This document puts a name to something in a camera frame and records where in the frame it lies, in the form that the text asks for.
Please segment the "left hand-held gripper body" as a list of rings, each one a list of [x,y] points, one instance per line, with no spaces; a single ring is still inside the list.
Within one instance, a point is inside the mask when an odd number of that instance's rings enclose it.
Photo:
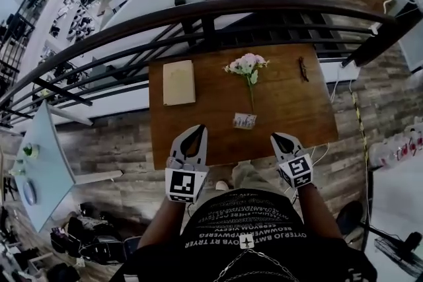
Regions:
[[[165,168],[165,192],[170,201],[196,203],[209,174],[206,162],[197,162],[194,157],[177,158],[192,164],[195,171],[172,170]]]

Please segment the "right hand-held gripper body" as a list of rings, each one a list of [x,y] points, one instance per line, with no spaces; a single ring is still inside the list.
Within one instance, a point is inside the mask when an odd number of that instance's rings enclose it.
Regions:
[[[278,162],[277,171],[288,185],[297,189],[313,181],[313,165],[307,152],[302,155],[286,155],[285,162]]]

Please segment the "person's left hand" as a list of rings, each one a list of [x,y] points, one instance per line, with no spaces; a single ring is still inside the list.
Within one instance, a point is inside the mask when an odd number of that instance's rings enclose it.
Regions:
[[[166,169],[172,170],[184,170],[184,171],[195,171],[195,168],[192,164],[185,163],[184,161],[177,159],[175,157],[169,157],[166,162]]]

